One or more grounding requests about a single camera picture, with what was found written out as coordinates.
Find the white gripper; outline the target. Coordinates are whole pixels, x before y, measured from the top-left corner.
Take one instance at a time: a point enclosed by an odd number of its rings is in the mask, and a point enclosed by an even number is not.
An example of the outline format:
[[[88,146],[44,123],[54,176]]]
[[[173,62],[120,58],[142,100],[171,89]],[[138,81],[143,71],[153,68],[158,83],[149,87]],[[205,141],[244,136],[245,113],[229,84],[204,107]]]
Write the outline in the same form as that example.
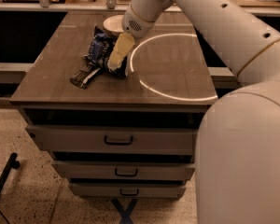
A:
[[[121,68],[123,60],[134,47],[134,39],[146,36],[160,14],[172,3],[172,0],[131,1],[122,19],[124,33],[119,35],[107,63],[110,71]]]

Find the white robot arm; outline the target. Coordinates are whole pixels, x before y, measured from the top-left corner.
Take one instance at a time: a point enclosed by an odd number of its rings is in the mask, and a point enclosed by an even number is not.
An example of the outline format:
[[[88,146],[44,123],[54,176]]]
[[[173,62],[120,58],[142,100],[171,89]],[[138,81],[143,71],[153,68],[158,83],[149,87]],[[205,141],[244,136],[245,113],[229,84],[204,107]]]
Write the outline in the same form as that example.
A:
[[[280,224],[280,33],[230,0],[132,0],[124,31],[144,37],[171,4],[241,85],[197,133],[198,224]]]

